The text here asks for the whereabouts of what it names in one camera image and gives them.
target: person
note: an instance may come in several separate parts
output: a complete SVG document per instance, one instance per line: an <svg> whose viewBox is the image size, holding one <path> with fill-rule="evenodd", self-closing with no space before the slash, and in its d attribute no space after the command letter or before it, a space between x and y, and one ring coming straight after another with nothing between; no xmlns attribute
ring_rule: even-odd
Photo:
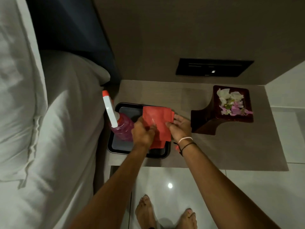
<svg viewBox="0 0 305 229"><path fill-rule="evenodd" d="M146 130L142 121L140 117L132 130L132 151L73 220L70 229L120 228L136 177L155 135L156 127ZM184 148L183 158L219 229L279 228L211 162L191 138L186 138L191 137L189 120L175 115L173 123L167 122L166 125L180 148ZM147 195L140 199L135 213L141 229L156 229L152 204ZM186 209L176 228L197 229L195 212Z"/></svg>

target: foot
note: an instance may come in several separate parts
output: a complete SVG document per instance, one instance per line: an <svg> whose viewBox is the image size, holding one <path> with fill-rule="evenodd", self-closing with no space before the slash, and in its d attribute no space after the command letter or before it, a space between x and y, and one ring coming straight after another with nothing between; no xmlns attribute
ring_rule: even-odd
<svg viewBox="0 0 305 229"><path fill-rule="evenodd" d="M157 229L152 203L147 195L140 199L139 205L135 209L135 214L141 229L149 229L151 227Z"/></svg>
<svg viewBox="0 0 305 229"><path fill-rule="evenodd" d="M176 229L197 229L196 213L188 208L181 215Z"/></svg>

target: red cloth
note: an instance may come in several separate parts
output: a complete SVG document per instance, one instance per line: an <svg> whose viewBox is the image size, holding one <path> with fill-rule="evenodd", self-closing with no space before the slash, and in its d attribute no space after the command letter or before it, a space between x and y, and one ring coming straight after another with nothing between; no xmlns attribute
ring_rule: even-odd
<svg viewBox="0 0 305 229"><path fill-rule="evenodd" d="M143 107L143 125L150 128L156 125L156 134L150 149L164 148L166 141L171 141L171 134L165 122L173 123L174 112L170 108L144 106Z"/></svg>

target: spray bottle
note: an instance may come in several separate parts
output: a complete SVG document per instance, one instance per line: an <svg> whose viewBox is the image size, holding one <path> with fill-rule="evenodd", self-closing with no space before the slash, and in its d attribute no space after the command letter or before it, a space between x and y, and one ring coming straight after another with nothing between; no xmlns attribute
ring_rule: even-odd
<svg viewBox="0 0 305 229"><path fill-rule="evenodd" d="M134 122L124 113L114 111L112 100L106 90L103 91L103 100L113 133L121 140L132 141Z"/></svg>

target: black string bracelet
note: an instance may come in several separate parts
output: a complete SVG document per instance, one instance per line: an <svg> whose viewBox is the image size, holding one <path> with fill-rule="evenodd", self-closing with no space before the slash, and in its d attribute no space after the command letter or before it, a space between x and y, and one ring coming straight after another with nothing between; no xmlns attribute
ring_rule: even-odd
<svg viewBox="0 0 305 229"><path fill-rule="evenodd" d="M184 146L184 147L181 149L178 143L174 142L174 144L176 144L176 145L179 147L179 150L180 150L179 154L181 154L182 157L183 157L182 151L185 149L186 146L191 145L191 144L197 145L195 142L191 142L191 143L188 143L186 146Z"/></svg>

